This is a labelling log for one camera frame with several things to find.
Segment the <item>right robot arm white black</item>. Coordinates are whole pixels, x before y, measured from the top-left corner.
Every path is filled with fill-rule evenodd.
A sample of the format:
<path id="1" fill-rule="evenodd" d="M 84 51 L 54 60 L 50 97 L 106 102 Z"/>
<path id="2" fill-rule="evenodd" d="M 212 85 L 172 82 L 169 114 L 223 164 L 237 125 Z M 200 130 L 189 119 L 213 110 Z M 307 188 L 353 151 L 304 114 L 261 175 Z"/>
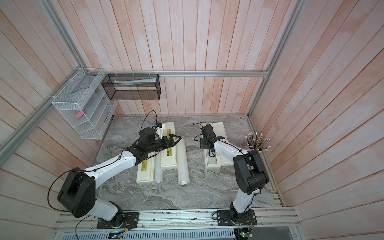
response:
<path id="1" fill-rule="evenodd" d="M 223 136 L 217 136 L 209 125 L 202 127 L 201 132 L 201 149 L 208 149 L 211 153 L 233 160 L 239 190 L 231 203 L 231 211 L 235 216 L 245 215 L 250 210 L 254 196 L 260 194 L 270 180 L 261 159 L 262 151 L 241 149 L 229 143 Z"/>

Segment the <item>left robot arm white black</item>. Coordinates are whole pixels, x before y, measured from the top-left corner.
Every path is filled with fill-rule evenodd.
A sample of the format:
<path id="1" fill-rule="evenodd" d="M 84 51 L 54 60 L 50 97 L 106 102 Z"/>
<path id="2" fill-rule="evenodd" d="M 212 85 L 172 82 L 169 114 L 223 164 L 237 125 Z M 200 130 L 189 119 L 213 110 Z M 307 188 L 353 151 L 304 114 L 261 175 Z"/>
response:
<path id="1" fill-rule="evenodd" d="M 124 211 L 112 202 L 99 200 L 96 189 L 120 172 L 133 168 L 163 150 L 176 146 L 182 137 L 170 134 L 158 137 L 153 128 L 139 132 L 139 139 L 114 158 L 97 166 L 69 171 L 57 200 L 74 217 L 92 216 L 107 221 L 113 228 L 123 224 Z"/>

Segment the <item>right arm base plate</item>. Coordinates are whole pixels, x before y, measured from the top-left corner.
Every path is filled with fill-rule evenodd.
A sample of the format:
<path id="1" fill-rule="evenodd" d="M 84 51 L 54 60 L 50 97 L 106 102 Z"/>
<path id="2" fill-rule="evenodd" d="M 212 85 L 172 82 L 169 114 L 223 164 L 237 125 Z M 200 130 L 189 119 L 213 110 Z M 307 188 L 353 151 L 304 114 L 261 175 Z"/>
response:
<path id="1" fill-rule="evenodd" d="M 219 210 L 215 212 L 219 226 L 256 226 L 258 224 L 254 210 L 238 214 L 235 210 Z"/>

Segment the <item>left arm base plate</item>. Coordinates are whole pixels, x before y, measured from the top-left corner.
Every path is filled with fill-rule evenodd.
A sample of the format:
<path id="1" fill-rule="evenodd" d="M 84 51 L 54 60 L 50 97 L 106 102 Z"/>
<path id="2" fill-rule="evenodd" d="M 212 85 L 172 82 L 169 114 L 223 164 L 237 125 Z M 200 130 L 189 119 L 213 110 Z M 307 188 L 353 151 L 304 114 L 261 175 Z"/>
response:
<path id="1" fill-rule="evenodd" d="M 118 212 L 110 221 L 99 219 L 97 229 L 135 229 L 139 215 L 139 212 Z"/>

